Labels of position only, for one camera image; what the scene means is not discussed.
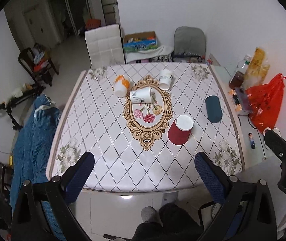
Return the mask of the red ripple paper cup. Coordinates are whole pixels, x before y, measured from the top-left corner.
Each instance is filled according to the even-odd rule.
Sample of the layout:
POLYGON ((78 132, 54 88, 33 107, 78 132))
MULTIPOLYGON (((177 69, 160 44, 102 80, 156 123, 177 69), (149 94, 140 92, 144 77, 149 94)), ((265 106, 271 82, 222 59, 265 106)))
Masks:
POLYGON ((193 129, 193 119, 187 114, 177 116, 168 130, 168 140, 174 145, 184 145, 193 129))

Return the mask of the blue cup yellow inside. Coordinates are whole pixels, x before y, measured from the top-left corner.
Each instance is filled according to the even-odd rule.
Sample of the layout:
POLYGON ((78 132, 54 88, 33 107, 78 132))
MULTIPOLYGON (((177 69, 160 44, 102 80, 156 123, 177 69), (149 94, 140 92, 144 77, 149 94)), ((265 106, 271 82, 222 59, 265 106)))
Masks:
POLYGON ((208 96, 205 99, 205 106, 208 120, 211 123, 219 123, 223 117, 219 98, 215 95, 208 96))

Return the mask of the white floral paper cup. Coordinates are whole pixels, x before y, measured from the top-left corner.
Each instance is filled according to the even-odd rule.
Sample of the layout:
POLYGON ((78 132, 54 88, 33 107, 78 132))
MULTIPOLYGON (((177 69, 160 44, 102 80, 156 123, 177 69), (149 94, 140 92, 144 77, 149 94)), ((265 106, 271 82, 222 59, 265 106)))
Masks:
POLYGON ((163 69, 159 73, 159 88, 161 90, 169 90, 173 80, 173 72, 163 69))

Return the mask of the white paper cup lying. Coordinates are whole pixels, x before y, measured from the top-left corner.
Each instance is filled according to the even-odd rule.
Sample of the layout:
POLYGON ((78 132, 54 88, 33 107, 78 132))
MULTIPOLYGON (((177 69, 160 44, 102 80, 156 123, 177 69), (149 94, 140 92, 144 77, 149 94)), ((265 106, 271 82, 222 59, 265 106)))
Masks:
POLYGON ((152 93, 150 87, 144 87, 130 92, 130 101, 134 104, 151 103, 152 93))

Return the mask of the orange patterned white cup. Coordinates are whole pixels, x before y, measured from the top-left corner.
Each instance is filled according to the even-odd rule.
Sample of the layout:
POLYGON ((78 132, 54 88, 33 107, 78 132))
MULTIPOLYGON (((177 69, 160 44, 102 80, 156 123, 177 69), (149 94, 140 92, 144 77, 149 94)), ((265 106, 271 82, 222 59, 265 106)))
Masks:
POLYGON ((126 97, 130 89, 130 79, 127 75, 119 75, 114 82, 114 94, 117 97, 126 97))

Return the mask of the small lighter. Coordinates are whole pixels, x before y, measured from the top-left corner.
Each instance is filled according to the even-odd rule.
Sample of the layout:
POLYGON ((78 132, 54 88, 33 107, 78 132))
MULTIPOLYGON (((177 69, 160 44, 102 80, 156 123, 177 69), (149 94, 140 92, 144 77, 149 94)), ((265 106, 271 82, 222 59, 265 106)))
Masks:
POLYGON ((251 149, 255 149, 256 146, 255 146, 255 141, 254 141, 254 137, 253 137, 253 133, 248 133, 248 138, 249 138, 249 141, 250 141, 250 146, 251 146, 251 149))

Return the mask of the red plastic bag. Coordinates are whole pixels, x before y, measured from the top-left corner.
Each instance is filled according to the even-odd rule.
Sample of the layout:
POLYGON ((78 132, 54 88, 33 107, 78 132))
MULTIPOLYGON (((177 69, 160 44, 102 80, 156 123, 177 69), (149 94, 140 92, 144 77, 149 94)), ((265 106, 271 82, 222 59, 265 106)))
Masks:
POLYGON ((282 106, 286 76, 279 73, 269 83, 246 90, 252 112, 250 120, 260 133, 274 128, 282 106))

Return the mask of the orange white snack bag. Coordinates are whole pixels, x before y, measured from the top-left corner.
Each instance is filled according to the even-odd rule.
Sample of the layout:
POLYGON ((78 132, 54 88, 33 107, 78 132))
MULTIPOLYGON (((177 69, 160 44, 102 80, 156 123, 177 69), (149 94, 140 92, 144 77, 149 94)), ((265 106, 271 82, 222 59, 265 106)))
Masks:
POLYGON ((248 89, 253 86, 262 85, 270 69, 267 53, 261 47, 255 49, 251 62, 245 72, 242 86, 248 89))

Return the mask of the blue knitted blanket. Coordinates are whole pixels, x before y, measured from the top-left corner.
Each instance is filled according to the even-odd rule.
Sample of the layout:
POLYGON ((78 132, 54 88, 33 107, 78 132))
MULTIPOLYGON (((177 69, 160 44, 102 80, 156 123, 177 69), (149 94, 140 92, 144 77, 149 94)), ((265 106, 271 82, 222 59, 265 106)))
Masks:
POLYGON ((48 182, 46 167, 59 117, 59 109, 45 94, 33 102, 31 114, 20 130, 14 147, 14 176, 10 189, 12 209, 23 181, 48 182))

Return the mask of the brown liquid bottle with label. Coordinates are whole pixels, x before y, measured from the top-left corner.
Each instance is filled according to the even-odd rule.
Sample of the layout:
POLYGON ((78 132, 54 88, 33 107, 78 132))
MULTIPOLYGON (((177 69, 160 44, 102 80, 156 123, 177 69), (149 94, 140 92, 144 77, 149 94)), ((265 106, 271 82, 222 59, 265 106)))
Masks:
POLYGON ((235 88, 240 88, 242 86, 245 79, 245 73, 248 69, 251 59, 252 57, 249 54, 246 54, 244 58, 240 62, 238 62, 234 74, 229 81, 230 89, 234 90, 235 88))

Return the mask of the black tripod stand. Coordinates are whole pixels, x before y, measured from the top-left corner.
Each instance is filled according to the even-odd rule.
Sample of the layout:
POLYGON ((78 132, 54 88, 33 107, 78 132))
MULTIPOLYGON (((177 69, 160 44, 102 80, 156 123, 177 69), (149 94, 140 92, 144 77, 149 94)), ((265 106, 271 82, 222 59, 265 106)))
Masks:
POLYGON ((0 104, 0 111, 4 110, 6 114, 10 117, 11 122, 13 124, 13 130, 20 131, 23 126, 21 126, 12 116, 12 109, 30 98, 38 97, 42 94, 44 89, 46 89, 44 85, 37 85, 36 83, 25 83, 20 88, 15 89, 12 92, 12 95, 6 101, 3 101, 0 104))

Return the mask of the floral patterned tablecloth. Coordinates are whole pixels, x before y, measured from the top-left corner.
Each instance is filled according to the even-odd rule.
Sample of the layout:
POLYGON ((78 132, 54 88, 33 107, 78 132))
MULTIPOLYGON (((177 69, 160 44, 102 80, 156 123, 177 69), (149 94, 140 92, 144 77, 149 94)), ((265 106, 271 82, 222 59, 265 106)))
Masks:
POLYGON ((97 79, 80 73, 61 115, 46 167, 46 177, 61 176, 89 151, 95 166, 85 188, 144 193, 192 188, 201 183, 195 155, 204 152, 228 175, 245 169, 242 141, 214 67, 207 64, 146 63, 115 65, 97 79), (173 72, 169 90, 159 88, 159 73, 173 72), (127 75, 126 97, 114 94, 117 76, 127 75), (132 90, 150 87, 151 103, 134 104, 132 90), (222 120, 208 120, 205 99, 219 98, 222 120), (193 129, 184 145, 168 140, 175 118, 187 114, 193 129))

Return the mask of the grey cushioned chair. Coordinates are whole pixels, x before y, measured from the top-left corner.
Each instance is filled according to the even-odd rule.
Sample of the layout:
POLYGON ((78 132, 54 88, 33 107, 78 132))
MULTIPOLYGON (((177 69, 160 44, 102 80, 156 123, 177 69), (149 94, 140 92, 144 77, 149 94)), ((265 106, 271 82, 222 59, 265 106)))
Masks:
POLYGON ((204 63, 206 38, 200 28, 181 26, 174 32, 174 62, 204 63))

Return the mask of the cardboard box with blue print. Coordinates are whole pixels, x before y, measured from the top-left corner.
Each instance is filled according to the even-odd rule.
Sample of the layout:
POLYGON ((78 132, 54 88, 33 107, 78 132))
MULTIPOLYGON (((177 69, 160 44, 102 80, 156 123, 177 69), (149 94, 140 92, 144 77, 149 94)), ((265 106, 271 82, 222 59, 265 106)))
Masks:
POLYGON ((157 36, 154 31, 127 34, 123 38, 123 49, 125 53, 155 50, 157 48, 157 36))

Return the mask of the white padded chair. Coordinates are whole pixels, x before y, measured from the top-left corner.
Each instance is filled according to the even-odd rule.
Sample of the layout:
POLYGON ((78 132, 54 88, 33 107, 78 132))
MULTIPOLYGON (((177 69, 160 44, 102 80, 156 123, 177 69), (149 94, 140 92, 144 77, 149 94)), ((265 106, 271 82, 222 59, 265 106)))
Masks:
POLYGON ((119 24, 91 29, 84 35, 91 69, 125 64, 119 24))

